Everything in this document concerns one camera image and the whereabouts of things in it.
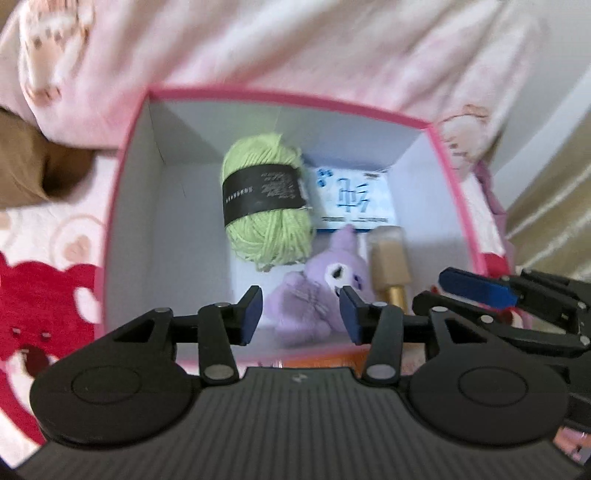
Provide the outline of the green yarn ball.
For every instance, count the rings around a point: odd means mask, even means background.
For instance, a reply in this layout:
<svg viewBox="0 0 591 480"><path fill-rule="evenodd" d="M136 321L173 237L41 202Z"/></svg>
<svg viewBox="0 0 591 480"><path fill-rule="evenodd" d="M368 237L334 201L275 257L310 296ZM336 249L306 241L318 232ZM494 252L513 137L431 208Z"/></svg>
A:
<svg viewBox="0 0 591 480"><path fill-rule="evenodd" d="M315 227L301 150L279 133L239 139L221 165L223 223L236 256L259 271L303 263Z"/></svg>

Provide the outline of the beige striped curtain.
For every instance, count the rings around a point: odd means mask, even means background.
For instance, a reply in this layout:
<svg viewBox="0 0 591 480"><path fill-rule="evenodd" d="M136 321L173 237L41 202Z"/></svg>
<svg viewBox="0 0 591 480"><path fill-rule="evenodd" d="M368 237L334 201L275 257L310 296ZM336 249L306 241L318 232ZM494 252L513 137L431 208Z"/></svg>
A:
<svg viewBox="0 0 591 480"><path fill-rule="evenodd" d="M509 209L517 270L590 279L590 119Z"/></svg>

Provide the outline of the pink bear print pillow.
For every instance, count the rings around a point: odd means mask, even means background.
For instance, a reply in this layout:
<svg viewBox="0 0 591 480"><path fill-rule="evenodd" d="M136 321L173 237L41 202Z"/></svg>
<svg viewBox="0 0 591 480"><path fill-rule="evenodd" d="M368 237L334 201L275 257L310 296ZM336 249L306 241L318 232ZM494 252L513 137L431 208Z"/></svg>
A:
<svg viewBox="0 0 591 480"><path fill-rule="evenodd" d="M466 175L545 30L528 1L22 1L1 33L1 104L106 147L150 85L327 96L434 123Z"/></svg>

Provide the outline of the pink cardboard box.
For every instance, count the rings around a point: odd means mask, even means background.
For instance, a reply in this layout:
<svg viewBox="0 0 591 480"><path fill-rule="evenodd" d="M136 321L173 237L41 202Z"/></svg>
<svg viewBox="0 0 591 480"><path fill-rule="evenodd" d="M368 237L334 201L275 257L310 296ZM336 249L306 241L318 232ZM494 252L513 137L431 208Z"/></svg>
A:
<svg viewBox="0 0 591 480"><path fill-rule="evenodd" d="M425 121L370 107L242 89L151 89L120 155L104 244L106 331L156 308L190 315L270 293L287 265L242 259L228 227L260 213L298 214L315 250L329 228L315 185L335 188L332 229L384 204L404 233L408 294L447 267L484 273L474 221L442 143Z"/></svg>

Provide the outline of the blue white tissue pack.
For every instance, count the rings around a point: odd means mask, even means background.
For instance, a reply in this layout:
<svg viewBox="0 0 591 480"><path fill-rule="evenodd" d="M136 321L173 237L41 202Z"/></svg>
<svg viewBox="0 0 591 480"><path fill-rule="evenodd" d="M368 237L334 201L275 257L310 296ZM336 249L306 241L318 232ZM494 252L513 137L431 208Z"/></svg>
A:
<svg viewBox="0 0 591 480"><path fill-rule="evenodd" d="M360 232L396 226L391 189L384 172L335 167L305 167L311 219L318 231L351 224Z"/></svg>

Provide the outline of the pink red bear blanket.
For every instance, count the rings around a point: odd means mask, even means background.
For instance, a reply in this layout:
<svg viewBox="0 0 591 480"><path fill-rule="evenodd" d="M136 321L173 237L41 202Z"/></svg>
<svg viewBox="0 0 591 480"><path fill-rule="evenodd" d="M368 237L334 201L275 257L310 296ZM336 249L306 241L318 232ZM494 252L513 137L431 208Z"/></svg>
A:
<svg viewBox="0 0 591 480"><path fill-rule="evenodd" d="M80 320L74 290L92 268L38 262L1 270L8 342L58 360L100 339ZM562 334L530 313L492 308L504 324ZM43 367L34 380L48 367ZM135 444L49 441L14 471L19 479L586 479L590 469L553 444L466 444L422 422L401 393L363 384L348 367L250 367L208 387L162 433Z"/></svg>

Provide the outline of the purple plush toy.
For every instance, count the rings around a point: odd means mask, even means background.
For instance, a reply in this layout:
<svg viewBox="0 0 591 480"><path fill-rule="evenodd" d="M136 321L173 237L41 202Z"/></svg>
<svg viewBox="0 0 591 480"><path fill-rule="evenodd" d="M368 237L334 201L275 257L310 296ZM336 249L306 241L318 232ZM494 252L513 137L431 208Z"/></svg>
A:
<svg viewBox="0 0 591 480"><path fill-rule="evenodd" d="M370 268L360 256L352 225L329 235L325 250L298 272L288 272L264 300L264 315L273 321L277 341L287 347L323 342L346 326L339 312L342 287L352 287L366 302L376 299Z"/></svg>

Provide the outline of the brown pillow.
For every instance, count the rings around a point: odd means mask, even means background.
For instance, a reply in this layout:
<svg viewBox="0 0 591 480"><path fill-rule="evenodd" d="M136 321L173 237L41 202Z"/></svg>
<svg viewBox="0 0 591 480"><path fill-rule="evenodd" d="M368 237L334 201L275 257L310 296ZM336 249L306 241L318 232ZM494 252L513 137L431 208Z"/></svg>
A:
<svg viewBox="0 0 591 480"><path fill-rule="evenodd" d="M0 127L0 205L25 207L68 196L87 176L94 152L48 140L3 109Z"/></svg>

